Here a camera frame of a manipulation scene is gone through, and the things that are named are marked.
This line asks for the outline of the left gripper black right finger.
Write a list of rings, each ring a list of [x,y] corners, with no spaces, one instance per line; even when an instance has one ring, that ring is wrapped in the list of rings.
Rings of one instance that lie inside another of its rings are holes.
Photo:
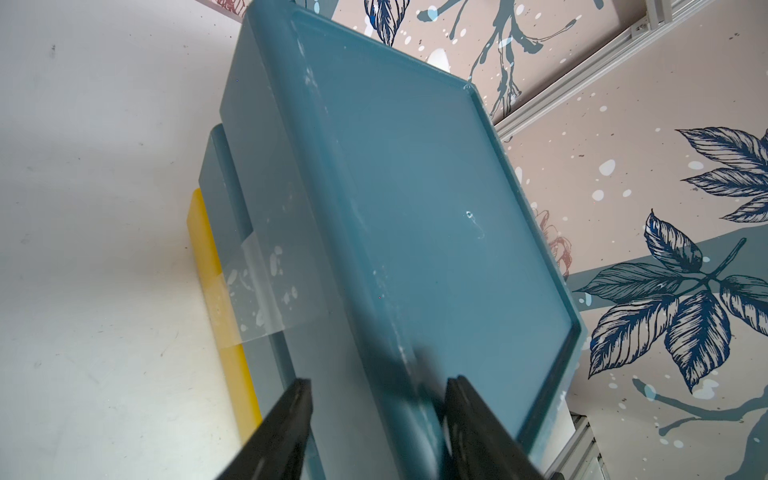
[[[445,420],[459,479],[543,477],[464,376],[447,381]]]

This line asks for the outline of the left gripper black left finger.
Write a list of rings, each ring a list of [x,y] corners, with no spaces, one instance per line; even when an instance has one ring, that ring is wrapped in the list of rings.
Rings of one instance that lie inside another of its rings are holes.
[[[297,378],[217,479],[300,479],[312,413],[311,381]]]

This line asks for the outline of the teal drawer cabinet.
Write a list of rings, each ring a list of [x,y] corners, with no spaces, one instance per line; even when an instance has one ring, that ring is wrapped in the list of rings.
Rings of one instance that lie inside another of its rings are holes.
[[[262,421],[301,479],[454,479],[466,377],[542,474],[581,318],[474,86],[300,1],[243,13],[199,176]]]

